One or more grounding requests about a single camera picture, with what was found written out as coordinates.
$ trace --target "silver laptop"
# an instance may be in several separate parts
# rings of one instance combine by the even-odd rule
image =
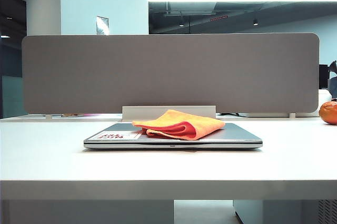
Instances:
[[[262,139],[234,123],[189,141],[163,137],[149,137],[131,123],[116,123],[84,140],[84,147],[92,149],[252,149],[262,147]]]

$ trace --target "person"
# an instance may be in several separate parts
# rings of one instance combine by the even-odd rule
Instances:
[[[329,72],[337,74],[336,60],[330,64]],[[337,76],[330,79],[328,91],[330,92],[332,98],[337,98]]]

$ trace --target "floor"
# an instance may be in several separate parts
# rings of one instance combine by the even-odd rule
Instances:
[[[232,200],[175,200],[175,224],[240,224]]]

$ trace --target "desk divider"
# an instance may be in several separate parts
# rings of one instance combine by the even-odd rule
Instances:
[[[318,106],[319,40],[310,33],[27,36],[22,48],[31,114],[213,105],[218,113],[294,113]]]

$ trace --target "microfiber cloth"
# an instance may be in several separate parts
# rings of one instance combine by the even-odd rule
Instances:
[[[210,117],[190,115],[170,109],[158,119],[133,121],[132,125],[146,129],[148,136],[159,134],[177,139],[198,140],[222,128],[225,123]]]

